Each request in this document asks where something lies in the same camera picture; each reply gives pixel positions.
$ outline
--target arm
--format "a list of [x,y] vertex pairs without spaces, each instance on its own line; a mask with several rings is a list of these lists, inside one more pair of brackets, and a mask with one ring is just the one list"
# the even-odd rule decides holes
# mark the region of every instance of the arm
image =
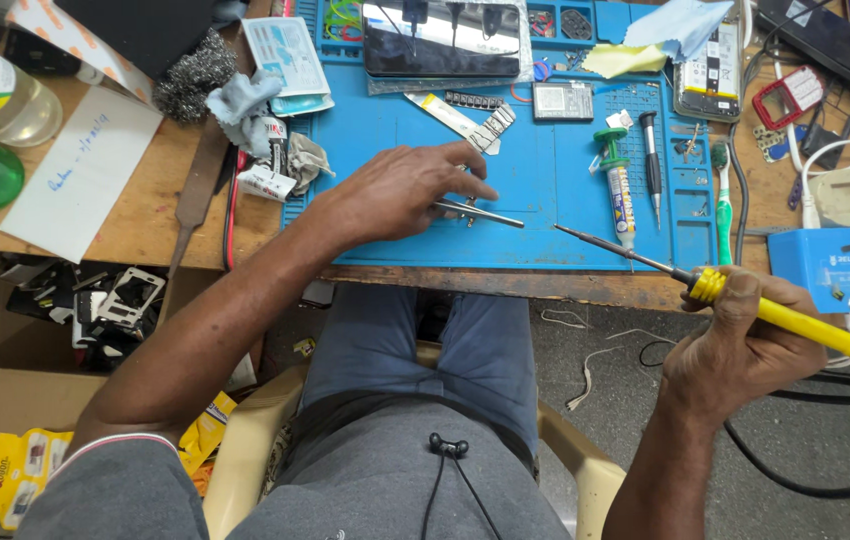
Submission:
[[82,411],[71,449],[140,432],[178,442],[252,342],[335,257],[423,232],[440,214],[432,202],[449,191],[496,199],[485,175],[466,141],[379,153],[144,341]]
[[[755,318],[762,296],[818,316],[808,291],[735,266],[720,270],[729,278],[712,321],[665,359],[658,402],[608,510],[603,540],[704,539],[713,443],[722,423],[751,400],[826,366],[823,346]],[[704,308],[682,298],[687,312]]]

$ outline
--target hand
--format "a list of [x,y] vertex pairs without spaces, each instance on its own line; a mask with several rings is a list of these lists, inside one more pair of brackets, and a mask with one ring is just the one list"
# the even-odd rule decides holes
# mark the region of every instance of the hand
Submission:
[[448,192],[497,200],[498,193],[485,178],[485,159],[468,141],[399,146],[379,152],[338,186],[315,197],[302,217],[322,220],[320,227],[340,236],[343,249],[400,240],[424,232],[444,215],[432,203]]
[[[819,317],[808,291],[781,277],[722,266],[728,276],[710,323],[669,352],[662,366],[659,404],[686,420],[717,430],[751,400],[788,387],[826,367],[826,349],[771,323],[756,320],[759,298]],[[705,307],[682,293],[686,312]]]

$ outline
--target wooden workbench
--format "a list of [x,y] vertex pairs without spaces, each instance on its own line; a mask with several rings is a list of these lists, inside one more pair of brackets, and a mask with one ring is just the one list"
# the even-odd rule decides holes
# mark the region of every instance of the wooden workbench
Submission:
[[[772,66],[768,63],[749,87],[747,95],[755,95],[759,88],[773,80]],[[87,91],[84,83],[73,78],[48,79],[44,80],[44,83],[61,99],[66,118],[71,115]],[[850,111],[850,91],[845,92],[839,106],[843,111]],[[826,127],[839,131],[845,117],[832,106],[827,106],[825,112]],[[802,118],[802,121],[807,120],[807,116]],[[801,221],[800,216],[791,212],[786,205],[796,172],[788,158],[773,164],[765,162],[752,135],[752,130],[757,125],[758,118],[749,104],[736,136],[736,148],[750,188],[748,226],[797,226]],[[722,124],[713,123],[713,126],[720,133],[727,129]],[[168,119],[162,122],[118,202],[85,253],[85,259],[129,264],[169,263],[179,230],[175,217],[179,191],[184,185],[201,134],[201,126],[182,127]],[[51,145],[52,142],[48,141],[37,147],[16,150],[28,176],[35,171]],[[849,163],[850,157],[844,157],[841,165],[846,166]],[[733,173],[731,197],[737,220],[740,213],[740,191]],[[184,266],[222,268],[222,230],[226,199],[227,190],[222,190],[213,200],[205,224],[191,237]],[[8,209],[0,210],[0,223],[7,211]],[[251,195],[239,195],[234,235],[237,263],[278,233],[279,215],[278,202]],[[35,246],[2,232],[0,251],[44,253]],[[745,238],[743,265],[754,270],[769,270],[768,253],[763,238]],[[346,265],[333,266],[322,275],[335,280],[552,298],[666,311],[678,308],[678,294],[682,289],[679,283],[668,276],[615,272]]]

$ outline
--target blue jeans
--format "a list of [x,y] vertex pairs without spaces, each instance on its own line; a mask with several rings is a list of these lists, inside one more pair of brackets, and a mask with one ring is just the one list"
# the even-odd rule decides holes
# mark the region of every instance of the blue jeans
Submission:
[[529,302],[461,294],[441,333],[436,369],[416,362],[416,298],[408,287],[339,283],[311,357],[302,407],[347,390],[443,396],[539,448]]

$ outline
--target plastic chair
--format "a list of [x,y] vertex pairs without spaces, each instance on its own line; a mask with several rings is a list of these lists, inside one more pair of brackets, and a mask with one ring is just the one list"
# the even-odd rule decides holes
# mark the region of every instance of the plastic chair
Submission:
[[[419,341],[418,363],[434,367],[442,346]],[[202,509],[211,540],[222,540],[258,505],[282,426],[295,414],[308,365],[282,372],[245,398],[228,418]],[[539,399],[538,436],[578,488],[576,540],[598,540],[625,471],[562,415]]]

